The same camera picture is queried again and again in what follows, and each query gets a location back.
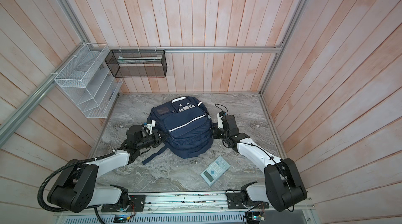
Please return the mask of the navy blue student backpack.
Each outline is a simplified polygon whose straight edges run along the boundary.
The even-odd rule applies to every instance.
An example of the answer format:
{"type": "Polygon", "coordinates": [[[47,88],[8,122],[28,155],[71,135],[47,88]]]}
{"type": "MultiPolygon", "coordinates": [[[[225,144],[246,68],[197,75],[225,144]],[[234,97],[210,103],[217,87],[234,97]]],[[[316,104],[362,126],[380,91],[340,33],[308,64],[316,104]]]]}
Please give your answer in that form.
{"type": "Polygon", "coordinates": [[[143,165],[167,149],[189,159],[205,153],[213,144],[212,119],[206,106],[195,97],[179,97],[152,108],[147,122],[152,121],[164,147],[145,159],[143,165]]]}

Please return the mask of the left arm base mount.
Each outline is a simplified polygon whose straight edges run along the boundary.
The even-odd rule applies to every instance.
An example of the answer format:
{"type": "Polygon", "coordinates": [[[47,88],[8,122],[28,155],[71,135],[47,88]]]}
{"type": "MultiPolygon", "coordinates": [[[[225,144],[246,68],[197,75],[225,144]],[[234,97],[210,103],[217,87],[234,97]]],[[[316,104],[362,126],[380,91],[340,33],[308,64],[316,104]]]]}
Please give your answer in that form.
{"type": "Polygon", "coordinates": [[[145,204],[145,195],[130,195],[128,189],[111,185],[121,190],[121,196],[116,204],[104,204],[101,212],[142,212],[145,204]]]}

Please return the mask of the teal calculator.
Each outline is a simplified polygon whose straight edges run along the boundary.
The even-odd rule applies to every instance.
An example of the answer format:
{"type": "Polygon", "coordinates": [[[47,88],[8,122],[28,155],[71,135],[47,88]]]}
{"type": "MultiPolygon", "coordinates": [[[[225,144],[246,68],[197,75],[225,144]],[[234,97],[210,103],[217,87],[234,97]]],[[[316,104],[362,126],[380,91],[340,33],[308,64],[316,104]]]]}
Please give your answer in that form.
{"type": "Polygon", "coordinates": [[[231,165],[222,157],[219,156],[201,173],[201,177],[205,182],[211,186],[214,184],[229,168],[231,165]]]}

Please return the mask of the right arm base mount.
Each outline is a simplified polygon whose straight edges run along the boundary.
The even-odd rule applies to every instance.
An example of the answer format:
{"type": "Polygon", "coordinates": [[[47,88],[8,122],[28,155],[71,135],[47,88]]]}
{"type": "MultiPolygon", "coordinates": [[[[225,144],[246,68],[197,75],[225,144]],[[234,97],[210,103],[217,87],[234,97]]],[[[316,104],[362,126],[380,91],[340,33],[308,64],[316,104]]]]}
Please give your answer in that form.
{"type": "Polygon", "coordinates": [[[247,209],[255,206],[259,206],[262,203],[261,201],[252,201],[251,198],[247,194],[247,187],[255,184],[256,182],[248,183],[241,187],[240,192],[235,192],[233,189],[228,189],[225,191],[225,195],[227,197],[227,205],[229,209],[247,209]]]}

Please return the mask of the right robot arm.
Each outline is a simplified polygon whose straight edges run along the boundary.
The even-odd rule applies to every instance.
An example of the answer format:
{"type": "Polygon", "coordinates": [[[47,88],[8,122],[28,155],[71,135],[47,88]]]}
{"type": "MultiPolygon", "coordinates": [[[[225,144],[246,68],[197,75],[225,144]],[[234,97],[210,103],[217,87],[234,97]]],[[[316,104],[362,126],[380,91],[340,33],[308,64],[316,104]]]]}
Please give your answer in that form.
{"type": "Polygon", "coordinates": [[[213,138],[221,139],[226,148],[246,157],[264,174],[264,182],[244,185],[237,194],[245,206],[269,203],[279,212],[292,210],[307,199],[307,191],[293,160],[281,159],[257,145],[247,134],[241,133],[233,115],[218,114],[213,138]]]}

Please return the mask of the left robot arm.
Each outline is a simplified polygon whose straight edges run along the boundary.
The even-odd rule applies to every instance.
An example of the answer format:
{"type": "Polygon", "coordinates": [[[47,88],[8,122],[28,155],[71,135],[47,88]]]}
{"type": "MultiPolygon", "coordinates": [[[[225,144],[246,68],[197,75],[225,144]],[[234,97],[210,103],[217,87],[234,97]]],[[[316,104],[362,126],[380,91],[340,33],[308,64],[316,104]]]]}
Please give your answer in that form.
{"type": "Polygon", "coordinates": [[[126,211],[131,201],[128,190],[117,185],[97,186],[97,179],[133,163],[141,154],[163,143],[168,134],[134,125],[126,135],[126,140],[111,153],[86,160],[73,159],[50,174],[38,191],[40,207],[51,212],[78,213],[90,207],[113,205],[118,211],[126,211]]]}

